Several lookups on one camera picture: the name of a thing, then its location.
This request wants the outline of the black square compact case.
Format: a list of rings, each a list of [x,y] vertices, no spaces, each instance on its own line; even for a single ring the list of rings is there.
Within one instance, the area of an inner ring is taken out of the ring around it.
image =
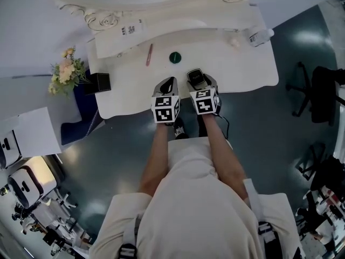
[[[204,74],[201,69],[194,69],[187,73],[187,79],[190,85],[197,86],[205,82]]]

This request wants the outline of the person's left black shoe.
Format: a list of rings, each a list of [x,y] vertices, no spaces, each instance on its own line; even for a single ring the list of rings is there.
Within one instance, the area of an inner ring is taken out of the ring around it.
[[[174,134],[175,134],[175,139],[180,140],[180,139],[188,139],[189,136],[185,132],[184,128],[184,122],[180,117],[177,117],[174,124]]]

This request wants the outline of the oval mirror ornate white frame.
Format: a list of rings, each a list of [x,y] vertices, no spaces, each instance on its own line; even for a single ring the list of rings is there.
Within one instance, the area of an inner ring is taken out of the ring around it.
[[[175,20],[180,30],[192,27],[243,30],[255,26],[248,0],[56,0],[61,10],[83,15],[93,32],[128,23]]]

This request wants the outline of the white paper label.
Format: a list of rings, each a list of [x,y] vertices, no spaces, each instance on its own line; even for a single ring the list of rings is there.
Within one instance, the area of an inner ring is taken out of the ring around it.
[[[120,36],[127,37],[142,33],[146,29],[146,24],[142,19],[134,19],[120,24]]]

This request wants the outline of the white dressing table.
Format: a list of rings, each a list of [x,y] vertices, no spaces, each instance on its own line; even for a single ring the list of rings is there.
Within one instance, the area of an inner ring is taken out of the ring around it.
[[[265,28],[259,9],[256,24],[243,30],[192,27],[178,28],[175,20],[152,22],[137,35],[121,37],[119,26],[99,32],[87,43],[89,69],[109,73],[111,90],[96,94],[99,113],[109,119],[151,108],[155,86],[175,77],[181,98],[189,96],[187,73],[201,69],[212,76],[221,93],[248,92],[278,83],[278,72],[270,42],[252,47],[249,36]],[[230,45],[235,38],[240,47]],[[150,65],[146,59],[153,43]],[[172,52],[182,56],[178,64],[169,61]]]

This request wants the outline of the white side table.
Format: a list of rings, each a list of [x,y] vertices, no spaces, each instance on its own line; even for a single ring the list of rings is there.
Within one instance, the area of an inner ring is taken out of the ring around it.
[[[44,156],[62,152],[60,138],[47,107],[0,119],[0,136],[14,131],[22,157]]]

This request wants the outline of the yellow pink artificial flowers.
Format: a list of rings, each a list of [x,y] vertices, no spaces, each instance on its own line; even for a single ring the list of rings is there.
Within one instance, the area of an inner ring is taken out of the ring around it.
[[[48,86],[49,94],[68,96],[80,84],[89,84],[83,60],[75,57],[76,46],[63,51],[62,61],[52,65],[52,77]]]

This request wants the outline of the person's right black shoe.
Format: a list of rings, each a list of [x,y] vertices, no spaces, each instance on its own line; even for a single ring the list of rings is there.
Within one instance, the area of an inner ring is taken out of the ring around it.
[[[199,137],[207,137],[207,130],[205,127],[204,120],[202,118],[202,115],[197,116],[198,126],[199,126]]]

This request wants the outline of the black square vase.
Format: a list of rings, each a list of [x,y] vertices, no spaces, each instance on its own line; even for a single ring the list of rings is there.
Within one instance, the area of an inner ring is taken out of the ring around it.
[[[84,85],[85,95],[96,94],[111,90],[109,73],[92,73],[86,76],[88,82]]]

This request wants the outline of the person's cream dress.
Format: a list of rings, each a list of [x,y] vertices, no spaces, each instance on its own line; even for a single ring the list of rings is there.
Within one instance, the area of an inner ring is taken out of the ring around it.
[[[113,197],[89,259],[118,259],[136,218],[138,259],[263,259],[255,214],[222,183],[206,137],[168,143],[169,172],[155,194]]]

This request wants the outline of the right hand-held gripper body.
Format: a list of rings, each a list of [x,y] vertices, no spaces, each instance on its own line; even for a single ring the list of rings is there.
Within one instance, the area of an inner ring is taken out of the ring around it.
[[[215,87],[190,92],[197,115],[219,114],[220,98]]]

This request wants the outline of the navy blue stool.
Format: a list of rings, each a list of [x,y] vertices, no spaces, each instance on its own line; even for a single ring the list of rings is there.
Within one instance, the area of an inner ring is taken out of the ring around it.
[[[86,138],[103,122],[93,90],[92,84],[79,84],[73,89],[81,120],[74,123],[65,122],[61,125],[63,146]]]

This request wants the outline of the person's black shoe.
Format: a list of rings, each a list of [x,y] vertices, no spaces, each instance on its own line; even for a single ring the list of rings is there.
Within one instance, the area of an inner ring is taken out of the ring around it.
[[[198,126],[199,126],[199,137],[207,137],[207,130],[205,127],[204,120],[202,118],[202,115],[197,116]]]
[[[180,117],[177,117],[174,124],[174,134],[175,134],[175,139],[180,140],[180,139],[188,139],[189,136],[185,132],[184,128],[184,122]]]

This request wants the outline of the clear plastic bottle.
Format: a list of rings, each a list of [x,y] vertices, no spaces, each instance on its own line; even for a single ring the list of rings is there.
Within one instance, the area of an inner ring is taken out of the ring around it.
[[[268,41],[274,36],[274,31],[273,29],[263,29],[255,34],[251,35],[249,37],[249,44],[252,47],[257,47],[259,45],[262,45]]]

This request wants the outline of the person's left forearm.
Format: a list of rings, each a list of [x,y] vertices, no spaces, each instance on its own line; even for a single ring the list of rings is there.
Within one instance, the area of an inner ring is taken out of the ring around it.
[[[165,124],[157,124],[147,164],[144,168],[139,193],[154,196],[159,184],[168,174],[168,130]]]

